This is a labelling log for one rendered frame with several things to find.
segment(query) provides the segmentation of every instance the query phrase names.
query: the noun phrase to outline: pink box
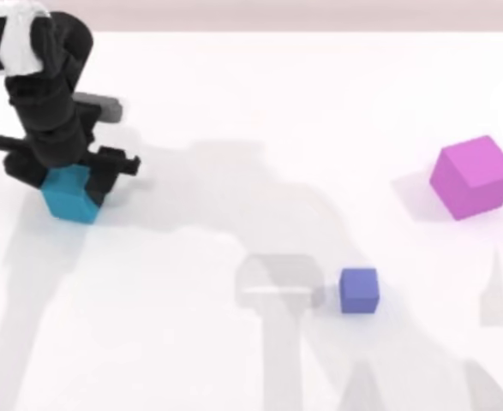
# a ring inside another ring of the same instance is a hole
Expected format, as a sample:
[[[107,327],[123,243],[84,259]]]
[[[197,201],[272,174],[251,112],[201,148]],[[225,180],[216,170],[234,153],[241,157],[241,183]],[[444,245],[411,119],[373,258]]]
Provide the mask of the pink box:
[[[503,205],[503,152],[488,135],[441,150],[430,184],[453,218]]]

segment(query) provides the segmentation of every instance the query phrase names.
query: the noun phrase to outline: block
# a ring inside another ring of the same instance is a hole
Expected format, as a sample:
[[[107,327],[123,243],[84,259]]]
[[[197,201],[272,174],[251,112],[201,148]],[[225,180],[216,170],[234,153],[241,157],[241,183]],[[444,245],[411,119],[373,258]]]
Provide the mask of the block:
[[[488,135],[441,150],[430,185],[455,220],[503,206],[503,152]]]
[[[338,281],[343,313],[373,314],[380,300],[375,268],[345,268]]]
[[[99,207],[86,193],[88,178],[88,167],[81,165],[49,170],[40,190],[54,217],[86,224],[95,221]]]

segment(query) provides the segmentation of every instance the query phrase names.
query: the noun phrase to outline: white backdrop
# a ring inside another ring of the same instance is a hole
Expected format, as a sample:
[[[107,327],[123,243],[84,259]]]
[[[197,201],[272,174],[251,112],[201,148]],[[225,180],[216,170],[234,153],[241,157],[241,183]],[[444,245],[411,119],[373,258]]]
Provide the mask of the white backdrop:
[[[503,411],[503,209],[428,186],[503,148],[503,35],[104,33],[80,89],[142,172],[85,228],[0,156],[0,411]],[[347,265],[374,316],[338,314]]]

